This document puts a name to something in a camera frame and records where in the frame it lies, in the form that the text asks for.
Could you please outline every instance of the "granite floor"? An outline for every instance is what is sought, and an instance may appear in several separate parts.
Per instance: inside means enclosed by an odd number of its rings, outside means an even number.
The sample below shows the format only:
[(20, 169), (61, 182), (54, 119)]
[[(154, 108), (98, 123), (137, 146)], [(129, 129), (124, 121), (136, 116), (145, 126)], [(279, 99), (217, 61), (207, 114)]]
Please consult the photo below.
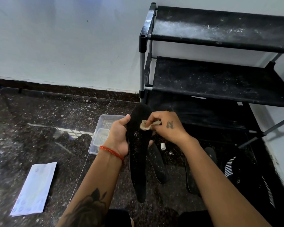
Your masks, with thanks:
[[(95, 155), (88, 154), (99, 116), (126, 115), (135, 102), (66, 94), (3, 88), (0, 90), (0, 226), (55, 226), (82, 182)], [(238, 137), (200, 128), (191, 130), (203, 147), (218, 149), (217, 157), (233, 154)], [(175, 226), (179, 214), (205, 210), (198, 195), (186, 188), (184, 155), (158, 135), (157, 145), (169, 173), (169, 182), (160, 184), (147, 162), (146, 201), (138, 203), (125, 159), (111, 203), (111, 208), (125, 208), (136, 226)], [(57, 162), (44, 212), (10, 217), (32, 164)]]

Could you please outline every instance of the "white bottle cap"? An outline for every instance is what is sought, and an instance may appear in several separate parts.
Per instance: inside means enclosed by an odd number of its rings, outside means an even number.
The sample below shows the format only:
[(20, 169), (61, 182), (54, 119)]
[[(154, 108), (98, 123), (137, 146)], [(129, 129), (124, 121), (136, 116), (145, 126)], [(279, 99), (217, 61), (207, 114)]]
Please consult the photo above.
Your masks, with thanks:
[(166, 150), (165, 143), (161, 143), (161, 150)]

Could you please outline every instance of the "red bracelet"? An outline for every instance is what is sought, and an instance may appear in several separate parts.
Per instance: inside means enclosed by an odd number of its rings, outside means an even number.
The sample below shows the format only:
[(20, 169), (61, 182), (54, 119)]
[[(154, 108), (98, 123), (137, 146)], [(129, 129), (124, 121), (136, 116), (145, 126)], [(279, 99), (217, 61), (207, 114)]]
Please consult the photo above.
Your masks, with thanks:
[(108, 152), (110, 152), (111, 154), (113, 154), (114, 156), (118, 157), (119, 159), (121, 159), (122, 161), (124, 161), (124, 157), (119, 155), (117, 152), (115, 152), (114, 150), (112, 149), (109, 149), (107, 147), (104, 147), (104, 146), (100, 146), (99, 149), (102, 149), (102, 150), (107, 150)]

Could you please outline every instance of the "clear plastic container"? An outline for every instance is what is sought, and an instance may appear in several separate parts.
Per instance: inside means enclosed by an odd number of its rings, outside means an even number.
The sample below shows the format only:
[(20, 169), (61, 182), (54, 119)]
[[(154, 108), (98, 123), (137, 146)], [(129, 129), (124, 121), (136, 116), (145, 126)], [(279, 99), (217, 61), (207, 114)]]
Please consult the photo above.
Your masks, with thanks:
[(100, 115), (91, 145), (88, 149), (90, 154), (97, 154), (99, 152), (99, 147), (106, 141), (113, 122), (124, 117), (118, 115)]

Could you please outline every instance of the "tattoo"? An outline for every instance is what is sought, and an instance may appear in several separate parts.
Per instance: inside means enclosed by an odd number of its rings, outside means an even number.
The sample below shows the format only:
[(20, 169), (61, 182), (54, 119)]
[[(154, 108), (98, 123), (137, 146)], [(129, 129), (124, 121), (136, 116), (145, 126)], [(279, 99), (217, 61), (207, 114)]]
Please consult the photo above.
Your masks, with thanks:
[(102, 226), (105, 223), (106, 204), (102, 200), (106, 196), (106, 192), (100, 199), (99, 189), (86, 196), (81, 200), (72, 213), (66, 215), (63, 227), (94, 227)]
[(171, 122), (167, 121), (167, 126), (166, 127), (174, 129), (173, 122), (172, 121)]

